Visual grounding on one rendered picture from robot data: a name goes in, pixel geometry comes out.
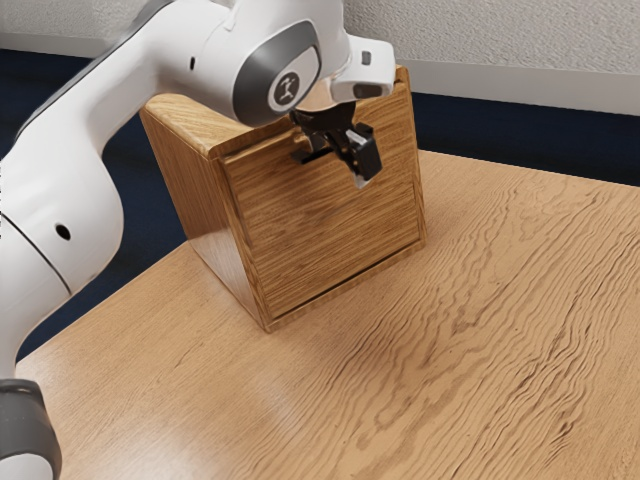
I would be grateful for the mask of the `small wooden drawer cabinet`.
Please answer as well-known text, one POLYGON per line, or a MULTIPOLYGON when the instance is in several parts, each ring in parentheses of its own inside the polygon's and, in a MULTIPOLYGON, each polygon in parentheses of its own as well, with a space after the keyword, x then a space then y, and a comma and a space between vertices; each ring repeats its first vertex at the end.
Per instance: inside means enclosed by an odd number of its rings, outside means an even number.
POLYGON ((298 163, 307 140, 288 119, 251 129, 176 94, 140 117, 191 247, 265 331, 425 242, 405 67, 390 96, 356 107, 383 164, 364 187, 333 153, 298 163))

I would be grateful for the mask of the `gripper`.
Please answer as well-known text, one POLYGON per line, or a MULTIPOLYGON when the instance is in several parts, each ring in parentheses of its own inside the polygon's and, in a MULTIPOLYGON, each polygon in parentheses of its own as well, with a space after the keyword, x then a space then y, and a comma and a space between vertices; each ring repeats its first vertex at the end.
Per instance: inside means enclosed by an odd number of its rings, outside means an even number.
POLYGON ((326 110, 295 109, 290 120, 308 137, 313 150, 331 148, 352 173, 355 186, 363 189, 382 170, 374 130, 364 123, 353 125, 356 102, 337 104, 326 110))

